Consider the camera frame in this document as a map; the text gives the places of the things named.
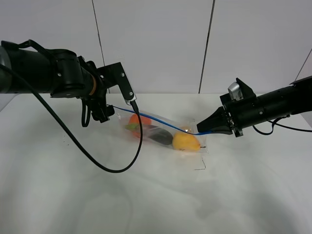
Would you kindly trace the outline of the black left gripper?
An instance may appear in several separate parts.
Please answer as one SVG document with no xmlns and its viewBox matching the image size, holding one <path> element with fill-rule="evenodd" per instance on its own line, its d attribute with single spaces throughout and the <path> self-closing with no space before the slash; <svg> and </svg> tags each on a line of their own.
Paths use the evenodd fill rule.
<svg viewBox="0 0 312 234">
<path fill-rule="evenodd" d="M 80 65 L 88 72 L 92 81 L 91 90 L 87 92 L 86 96 L 80 98 L 82 102 L 82 127 L 88 127 L 90 119 L 99 122 L 109 121 L 109 117 L 115 114 L 115 110 L 112 105 L 107 105 L 107 89 L 103 88 L 103 83 L 97 73 L 95 63 L 93 61 L 85 61 L 84 57 L 81 56 Z"/>
</svg>

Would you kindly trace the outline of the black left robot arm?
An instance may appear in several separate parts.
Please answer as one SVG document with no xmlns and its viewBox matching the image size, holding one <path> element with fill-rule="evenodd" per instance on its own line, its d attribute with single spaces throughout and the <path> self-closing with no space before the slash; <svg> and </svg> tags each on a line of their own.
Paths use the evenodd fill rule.
<svg viewBox="0 0 312 234">
<path fill-rule="evenodd" d="M 107 87 L 93 61 L 66 49 L 45 49 L 33 40 L 16 44 L 1 41 L 0 63 L 21 76 L 39 94 L 82 101 L 81 124 L 101 123 L 114 115 L 106 104 Z"/>
</svg>

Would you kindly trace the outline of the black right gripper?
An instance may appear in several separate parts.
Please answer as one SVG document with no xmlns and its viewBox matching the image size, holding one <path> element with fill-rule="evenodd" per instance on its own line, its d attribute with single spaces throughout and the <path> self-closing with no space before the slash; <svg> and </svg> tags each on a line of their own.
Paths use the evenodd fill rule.
<svg viewBox="0 0 312 234">
<path fill-rule="evenodd" d="M 236 137 L 241 137 L 242 129 L 254 125 L 259 119 L 255 94 L 247 95 L 241 100 L 231 99 L 230 94 L 224 94 L 220 99 L 223 107 L 219 107 L 212 115 L 196 125 L 199 133 L 232 135 L 234 131 Z"/>
</svg>

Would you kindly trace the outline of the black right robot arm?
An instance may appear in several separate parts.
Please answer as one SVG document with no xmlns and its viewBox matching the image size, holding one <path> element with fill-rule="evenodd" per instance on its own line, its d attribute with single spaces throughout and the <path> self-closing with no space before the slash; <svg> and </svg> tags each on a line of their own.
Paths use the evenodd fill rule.
<svg viewBox="0 0 312 234">
<path fill-rule="evenodd" d="M 312 109 L 312 78 L 294 81 L 289 86 L 257 96 L 251 87 L 236 79 L 228 93 L 220 96 L 221 107 L 197 124 L 199 133 L 243 135 L 242 130 Z"/>
</svg>

